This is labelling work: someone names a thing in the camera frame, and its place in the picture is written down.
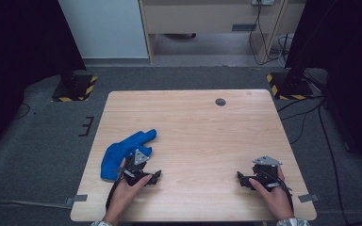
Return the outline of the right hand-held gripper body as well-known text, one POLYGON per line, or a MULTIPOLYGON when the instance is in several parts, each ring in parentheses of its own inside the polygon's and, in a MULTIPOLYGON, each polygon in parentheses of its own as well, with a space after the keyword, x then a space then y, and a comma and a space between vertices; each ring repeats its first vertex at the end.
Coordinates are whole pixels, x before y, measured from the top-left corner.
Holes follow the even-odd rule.
POLYGON ((278 167, 282 165, 279 160, 273 159, 267 155, 253 160, 254 179, 262 184, 268 191, 279 186, 278 167))

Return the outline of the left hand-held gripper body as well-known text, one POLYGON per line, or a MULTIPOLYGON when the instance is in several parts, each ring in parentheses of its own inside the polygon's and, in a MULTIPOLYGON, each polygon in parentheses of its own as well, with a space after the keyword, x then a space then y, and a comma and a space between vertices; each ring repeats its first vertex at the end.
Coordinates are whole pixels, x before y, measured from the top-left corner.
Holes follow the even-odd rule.
POLYGON ((130 186, 135 185, 147 175, 147 172, 144 172, 143 169, 149 159, 150 157, 139 149, 135 150, 134 153, 126 157, 124 164, 119 169, 119 173, 121 174, 120 179, 126 180, 130 186))

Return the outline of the blue towel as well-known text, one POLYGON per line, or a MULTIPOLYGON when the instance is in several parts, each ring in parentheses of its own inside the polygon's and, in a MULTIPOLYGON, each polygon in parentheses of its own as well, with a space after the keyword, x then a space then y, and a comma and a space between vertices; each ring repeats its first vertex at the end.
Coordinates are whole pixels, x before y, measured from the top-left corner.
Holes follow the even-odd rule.
POLYGON ((120 142, 111 144, 103 157, 100 177, 105 180, 115 181, 118 178, 118 169, 123 160, 129 155, 133 155, 136 150, 149 157, 153 150, 151 147, 145 147, 145 144, 155 138, 156 130, 151 129, 148 132, 138 131, 120 142))

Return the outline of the person's left hand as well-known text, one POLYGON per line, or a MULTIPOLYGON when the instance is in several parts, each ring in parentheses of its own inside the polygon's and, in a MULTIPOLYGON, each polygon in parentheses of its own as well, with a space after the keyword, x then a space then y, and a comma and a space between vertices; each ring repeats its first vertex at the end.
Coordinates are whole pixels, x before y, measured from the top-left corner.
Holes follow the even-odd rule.
POLYGON ((136 184, 130 186, 123 177, 120 177, 116 181, 117 187, 112 193, 110 205, 103 217, 103 221, 111 226, 117 226, 123 213, 151 178, 151 175, 146 175, 136 184))

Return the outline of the person's right hand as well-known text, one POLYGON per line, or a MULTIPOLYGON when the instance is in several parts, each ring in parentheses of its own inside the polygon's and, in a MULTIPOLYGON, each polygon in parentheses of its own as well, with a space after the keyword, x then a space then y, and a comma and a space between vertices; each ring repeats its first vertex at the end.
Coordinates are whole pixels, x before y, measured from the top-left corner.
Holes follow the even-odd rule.
POLYGON ((277 186, 269 192, 257 180, 250 179, 249 182, 262 197, 267 208, 277 220, 295 218, 289 203, 288 195, 281 186, 277 186))

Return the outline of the black stand with striped base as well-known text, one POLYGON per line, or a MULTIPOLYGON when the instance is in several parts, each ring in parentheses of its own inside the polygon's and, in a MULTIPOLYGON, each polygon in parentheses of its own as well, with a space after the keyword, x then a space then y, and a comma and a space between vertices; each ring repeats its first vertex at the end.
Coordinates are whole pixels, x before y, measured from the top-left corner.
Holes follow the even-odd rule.
POLYGON ((312 99, 313 91, 304 81, 304 66, 292 66, 287 72, 266 75, 271 93, 277 100, 312 99))
POLYGON ((76 75, 58 64, 60 81, 52 94, 53 102, 86 101, 94 88, 97 77, 91 74, 76 75))

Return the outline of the dark curtain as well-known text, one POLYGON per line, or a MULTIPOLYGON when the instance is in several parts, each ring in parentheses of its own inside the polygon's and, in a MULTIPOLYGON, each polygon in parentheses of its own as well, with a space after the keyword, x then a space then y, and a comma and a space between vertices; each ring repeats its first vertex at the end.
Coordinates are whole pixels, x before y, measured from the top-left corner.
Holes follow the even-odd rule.
POLYGON ((362 0, 306 0, 287 67, 327 71, 330 110, 349 148, 362 155, 362 0))
POLYGON ((0 0, 0 137, 28 86, 84 68, 58 0, 0 0))

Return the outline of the white cabinet panel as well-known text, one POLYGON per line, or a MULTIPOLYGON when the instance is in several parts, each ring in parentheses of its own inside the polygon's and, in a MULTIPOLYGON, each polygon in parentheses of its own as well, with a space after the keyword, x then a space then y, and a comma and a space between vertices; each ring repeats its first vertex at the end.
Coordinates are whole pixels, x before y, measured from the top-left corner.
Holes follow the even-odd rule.
POLYGON ((147 58, 139 0, 58 0, 83 58, 147 58))

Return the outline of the grey table edge bracket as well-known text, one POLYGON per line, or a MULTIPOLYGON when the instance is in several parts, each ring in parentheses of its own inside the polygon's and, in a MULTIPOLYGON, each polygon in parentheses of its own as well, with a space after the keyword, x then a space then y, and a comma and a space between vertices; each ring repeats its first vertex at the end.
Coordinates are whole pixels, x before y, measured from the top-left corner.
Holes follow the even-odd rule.
POLYGON ((67 198, 65 201, 65 206, 72 208, 75 202, 85 202, 88 198, 87 194, 74 195, 71 198, 67 198))
POLYGON ((304 195, 300 195, 298 197, 298 199, 299 199, 300 202, 317 202, 321 198, 317 194, 304 194, 304 195))

